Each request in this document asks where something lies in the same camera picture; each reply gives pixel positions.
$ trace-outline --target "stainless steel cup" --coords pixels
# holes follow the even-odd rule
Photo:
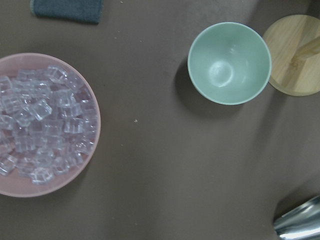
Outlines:
[[[320,195],[275,220],[274,229],[283,240],[320,240]]]

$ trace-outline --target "green bowl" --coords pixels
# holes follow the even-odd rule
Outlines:
[[[221,22],[202,31],[191,45],[187,64],[198,92],[225,105],[256,97],[272,70],[265,41],[250,27],[236,22]]]

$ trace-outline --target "wooden stand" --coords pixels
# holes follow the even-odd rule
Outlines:
[[[274,24],[263,35],[272,58],[270,84],[293,96],[320,91],[320,20],[291,15]]]

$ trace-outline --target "blue cloth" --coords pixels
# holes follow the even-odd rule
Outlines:
[[[103,0],[31,0],[30,8],[39,17],[98,24]]]

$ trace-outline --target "green bowl rim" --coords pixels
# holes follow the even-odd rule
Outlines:
[[[190,66],[190,61],[191,61],[191,53],[193,52],[194,50],[194,47],[195,45],[197,44],[197,42],[199,41],[199,39],[207,32],[209,32],[211,29],[217,27],[217,26],[220,26],[220,25],[237,25],[239,27],[242,27],[242,28],[245,28],[251,32],[253,32],[257,37],[258,39],[261,40],[262,44],[264,45],[265,47],[265,50],[266,50],[266,53],[267,53],[267,57],[268,57],[268,60],[269,60],[269,70],[268,70],[268,74],[267,74],[267,77],[265,78],[265,82],[264,84],[261,86],[261,88],[252,96],[242,100],[242,101],[237,101],[237,102],[223,102],[223,101],[219,101],[219,100],[216,100],[214,99],[213,97],[210,97],[206,94],[204,94],[202,92],[202,90],[197,86],[197,81],[193,78],[192,76],[192,73],[191,73],[191,66]],[[270,79],[270,76],[271,76],[271,71],[272,71],[272,59],[271,59],[271,54],[270,54],[270,51],[269,51],[269,48],[266,44],[266,42],[264,41],[264,39],[255,31],[253,30],[251,27],[247,26],[247,25],[244,25],[242,23],[238,23],[238,22],[232,22],[232,21],[226,21],[226,22],[219,22],[219,23],[216,23],[214,25],[211,25],[209,27],[207,27],[206,29],[204,29],[202,32],[200,32],[198,34],[198,36],[194,39],[194,41],[192,42],[192,45],[190,47],[190,50],[189,50],[189,53],[188,53],[188,58],[187,58],[187,68],[188,68],[188,73],[189,73],[189,76],[190,76],[190,79],[192,81],[192,84],[194,85],[194,87],[196,88],[196,90],[202,95],[204,96],[205,98],[207,98],[208,100],[212,101],[212,102],[215,102],[215,103],[218,103],[218,104],[224,104],[224,105],[238,105],[238,104],[243,104],[243,103],[246,103],[252,99],[254,99],[257,95],[259,95],[263,89],[265,89],[266,85],[268,84],[269,82],[269,79]]]

